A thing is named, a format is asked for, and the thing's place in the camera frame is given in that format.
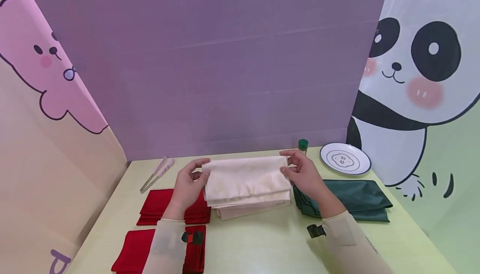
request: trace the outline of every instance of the pink cartoon bear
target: pink cartoon bear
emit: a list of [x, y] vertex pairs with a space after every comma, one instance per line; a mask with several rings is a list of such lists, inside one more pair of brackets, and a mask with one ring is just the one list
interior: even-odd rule
[[34, 0], [0, 0], [0, 18], [0, 58], [41, 93], [45, 116], [69, 113], [89, 132], [103, 132], [107, 122]]

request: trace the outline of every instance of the cream cloth napkin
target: cream cloth napkin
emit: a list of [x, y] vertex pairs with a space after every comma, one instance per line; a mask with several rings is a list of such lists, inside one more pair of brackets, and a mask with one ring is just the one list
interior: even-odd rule
[[207, 205], [223, 220], [290, 204], [290, 182], [280, 172], [286, 157], [254, 157], [211, 161], [205, 185]]

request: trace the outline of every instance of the green bottle cap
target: green bottle cap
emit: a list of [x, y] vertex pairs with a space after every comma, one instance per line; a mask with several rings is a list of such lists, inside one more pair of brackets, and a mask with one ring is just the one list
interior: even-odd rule
[[299, 140], [299, 150], [305, 151], [308, 148], [308, 141], [306, 139]]

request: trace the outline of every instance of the plate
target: plate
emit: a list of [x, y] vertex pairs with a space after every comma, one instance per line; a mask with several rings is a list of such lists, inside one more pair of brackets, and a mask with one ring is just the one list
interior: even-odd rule
[[343, 143], [330, 143], [320, 149], [320, 159], [329, 168], [347, 175], [365, 174], [372, 161], [360, 149]]

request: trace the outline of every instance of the stack of napkins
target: stack of napkins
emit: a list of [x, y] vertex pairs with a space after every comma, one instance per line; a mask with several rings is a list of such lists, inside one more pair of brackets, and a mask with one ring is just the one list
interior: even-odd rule
[[290, 204], [291, 185], [280, 172], [283, 166], [286, 157], [213, 160], [203, 165], [203, 171], [210, 170], [207, 205], [227, 220]]
[[[185, 228], [185, 231], [189, 234], [193, 234], [195, 231], [202, 232], [203, 243], [200, 246], [187, 243], [187, 252], [182, 273], [203, 273], [207, 236], [206, 226], [189, 226]], [[117, 272], [117, 274], [142, 274], [154, 234], [155, 229], [132, 230], [127, 232], [120, 255], [111, 268], [112, 272]], [[163, 273], [162, 269], [158, 269], [158, 273]]]
[[[393, 205], [373, 180], [325, 179], [324, 182], [355, 220], [389, 222], [385, 209]], [[315, 200], [296, 186], [293, 186], [293, 195], [302, 214], [322, 218]]]
[[[165, 209], [170, 203], [173, 195], [173, 189], [153, 189], [148, 193], [147, 199], [140, 211], [140, 218], [137, 225], [157, 225]], [[185, 211], [186, 224], [207, 224], [210, 222], [210, 212], [212, 208], [207, 207], [207, 203], [200, 193], [197, 201]]]

